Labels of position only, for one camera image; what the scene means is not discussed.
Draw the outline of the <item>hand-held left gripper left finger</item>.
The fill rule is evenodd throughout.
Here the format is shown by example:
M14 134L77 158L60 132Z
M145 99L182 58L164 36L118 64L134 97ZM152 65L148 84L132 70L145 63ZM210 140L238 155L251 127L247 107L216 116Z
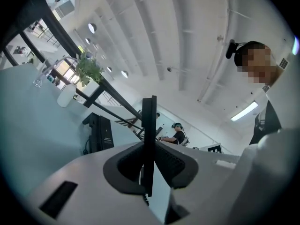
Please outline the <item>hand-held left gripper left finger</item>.
M142 145L134 142L74 159L32 191L27 198L28 210L46 225L159 225L142 195L119 192L103 172L108 159ZM61 209L52 218L45 208L64 182L71 182L75 189L65 204L59 204Z

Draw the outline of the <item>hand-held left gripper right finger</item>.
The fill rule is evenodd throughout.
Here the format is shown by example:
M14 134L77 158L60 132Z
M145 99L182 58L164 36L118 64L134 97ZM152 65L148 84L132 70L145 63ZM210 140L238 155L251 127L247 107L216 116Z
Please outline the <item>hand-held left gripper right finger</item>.
M164 224L191 214L215 194L240 157L156 142L155 165L170 188Z

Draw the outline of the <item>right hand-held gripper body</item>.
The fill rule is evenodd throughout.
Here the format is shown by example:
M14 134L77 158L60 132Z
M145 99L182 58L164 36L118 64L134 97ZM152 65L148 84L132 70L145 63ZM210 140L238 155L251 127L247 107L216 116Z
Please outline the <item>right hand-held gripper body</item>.
M222 154L222 146L219 143L213 144L207 148L208 152L221 153Z

